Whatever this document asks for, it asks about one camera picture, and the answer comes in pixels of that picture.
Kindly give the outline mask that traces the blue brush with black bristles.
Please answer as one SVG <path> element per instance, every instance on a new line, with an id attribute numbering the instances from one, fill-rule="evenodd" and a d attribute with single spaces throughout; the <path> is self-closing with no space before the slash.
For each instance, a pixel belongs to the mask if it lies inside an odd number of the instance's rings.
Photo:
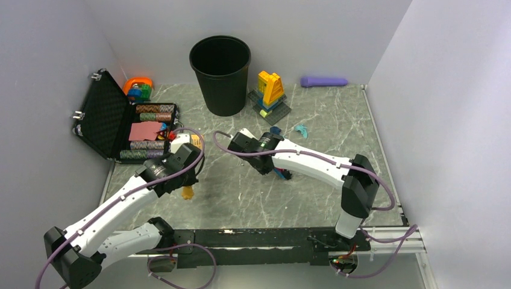
<path id="1" fill-rule="evenodd" d="M 292 179 L 292 174 L 286 170 L 286 169 L 280 169 L 280 168 L 275 168 L 274 169 L 274 172 L 280 177 L 280 178 L 283 178 L 285 180 L 291 180 Z"/>

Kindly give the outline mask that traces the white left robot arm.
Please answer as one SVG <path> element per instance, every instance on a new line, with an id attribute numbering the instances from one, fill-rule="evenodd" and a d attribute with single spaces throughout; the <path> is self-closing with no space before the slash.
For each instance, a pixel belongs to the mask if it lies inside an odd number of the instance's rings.
<path id="1" fill-rule="evenodd" d="M 112 197 L 66 229 L 53 227 L 44 236 L 47 257 L 68 288 L 84 288 L 103 269 L 145 250 L 164 253 L 175 244 L 174 229 L 161 217 L 114 234 L 126 219 L 166 193 L 197 183 L 200 148 L 182 144 L 174 153 L 144 162 Z"/>

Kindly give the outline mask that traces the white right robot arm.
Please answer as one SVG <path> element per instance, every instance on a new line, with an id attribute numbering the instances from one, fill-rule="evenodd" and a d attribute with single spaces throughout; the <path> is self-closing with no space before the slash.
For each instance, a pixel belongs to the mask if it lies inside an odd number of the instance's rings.
<path id="1" fill-rule="evenodd" d="M 341 209 L 332 241 L 340 250 L 347 250 L 356 242 L 356 232 L 369 217 L 380 188 L 380 182 L 365 156 L 335 157 L 307 149 L 270 132 L 255 138 L 246 129 L 231 137 L 227 149 L 262 175 L 283 169 L 309 176 L 339 190 Z"/>

